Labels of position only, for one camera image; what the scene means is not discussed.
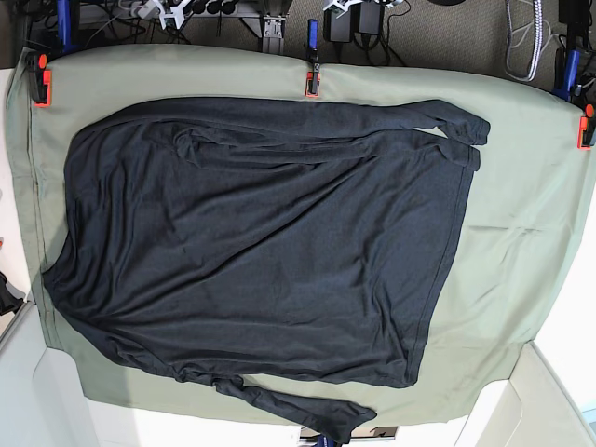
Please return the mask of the orange black clamp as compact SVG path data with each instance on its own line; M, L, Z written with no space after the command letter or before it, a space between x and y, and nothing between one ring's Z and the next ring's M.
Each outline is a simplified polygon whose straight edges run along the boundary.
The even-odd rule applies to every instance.
M306 60L310 70L306 75L305 96L317 98L320 86L320 63L318 61L318 21L309 19L307 23Z
M28 53L25 68L29 94L36 107L51 105L52 72L47 67L47 55L38 52Z
M579 119L577 135L577 148L579 150L588 151L595 146L595 125L595 106L592 104L588 104L584 110L583 115Z
M338 446L338 443L335 440L333 440L325 435L318 435L316 442L314 443L314 447L337 447L337 446Z

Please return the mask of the dark long-sleeve T-shirt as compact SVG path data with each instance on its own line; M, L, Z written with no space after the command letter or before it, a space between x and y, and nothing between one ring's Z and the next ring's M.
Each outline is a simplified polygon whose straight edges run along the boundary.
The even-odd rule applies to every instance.
M45 288L110 361L347 443L374 410L245 377L416 383L490 129L444 101L132 105L71 141Z

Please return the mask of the right orange black clamp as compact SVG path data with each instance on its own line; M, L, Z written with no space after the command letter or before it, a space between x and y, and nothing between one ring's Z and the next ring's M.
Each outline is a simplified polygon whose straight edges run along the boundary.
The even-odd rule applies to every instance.
M595 146L595 125L595 106L592 104L588 104L584 110L583 115L579 119L577 135L577 148L579 150L588 151Z

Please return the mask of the white power strip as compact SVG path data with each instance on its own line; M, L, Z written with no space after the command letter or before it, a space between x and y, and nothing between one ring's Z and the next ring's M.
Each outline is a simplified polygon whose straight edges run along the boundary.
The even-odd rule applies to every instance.
M154 1L118 0L117 6L133 19L148 20L154 17L157 6Z

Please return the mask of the grey aluminium frame bracket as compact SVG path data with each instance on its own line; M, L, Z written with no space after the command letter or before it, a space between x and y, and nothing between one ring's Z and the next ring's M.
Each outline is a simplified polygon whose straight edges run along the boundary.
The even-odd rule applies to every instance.
M285 25L284 16L265 15L260 18L260 49L263 53L279 55L284 53Z

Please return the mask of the bottom orange black clamp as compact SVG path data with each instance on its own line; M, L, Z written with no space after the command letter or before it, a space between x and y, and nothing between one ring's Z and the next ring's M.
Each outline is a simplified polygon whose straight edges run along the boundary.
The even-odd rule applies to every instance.
M337 446L338 446L338 443L335 440L333 440L325 435L318 435L316 442L314 443L314 447L337 447Z

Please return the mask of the centre orange black clamp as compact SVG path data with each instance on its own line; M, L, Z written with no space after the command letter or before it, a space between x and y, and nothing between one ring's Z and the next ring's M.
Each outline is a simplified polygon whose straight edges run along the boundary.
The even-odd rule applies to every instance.
M309 19L307 23L306 60L310 70L306 75L305 96L317 98L320 86L320 63L318 61L318 21Z

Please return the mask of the black power adapter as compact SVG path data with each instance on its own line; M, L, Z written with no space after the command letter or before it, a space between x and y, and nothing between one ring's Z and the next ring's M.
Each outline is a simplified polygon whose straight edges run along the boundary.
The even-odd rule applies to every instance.
M333 44L354 41L356 34L377 37L385 8L376 1L332 1L323 8L323 38Z

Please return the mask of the green table cloth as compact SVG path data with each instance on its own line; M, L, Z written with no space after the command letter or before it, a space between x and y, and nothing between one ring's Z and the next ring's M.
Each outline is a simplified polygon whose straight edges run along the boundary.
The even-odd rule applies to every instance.
M91 400L202 418L273 424L276 417L214 389L106 359L54 309L40 274L61 251L63 164L86 125L138 102L209 96L305 98L304 61L230 48L129 45L85 50L49 64L51 104L32 104L25 69L11 76L7 157L33 298L47 345L70 355ZM319 99L397 105L439 99L491 125L481 148L457 254L440 294L415 385L395 389L254 375L283 393L351 400L376 425L444 422L468 413L481 390L510 376L555 303L580 246L595 184L595 155L576 145L580 110L542 90L488 76L326 64Z

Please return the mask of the left orange black clamp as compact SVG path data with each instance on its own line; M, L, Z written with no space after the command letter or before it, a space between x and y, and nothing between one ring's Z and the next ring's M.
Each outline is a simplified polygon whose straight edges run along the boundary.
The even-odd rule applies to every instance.
M47 55L38 52L28 53L25 68L29 94L36 107L51 105L52 72L47 67Z

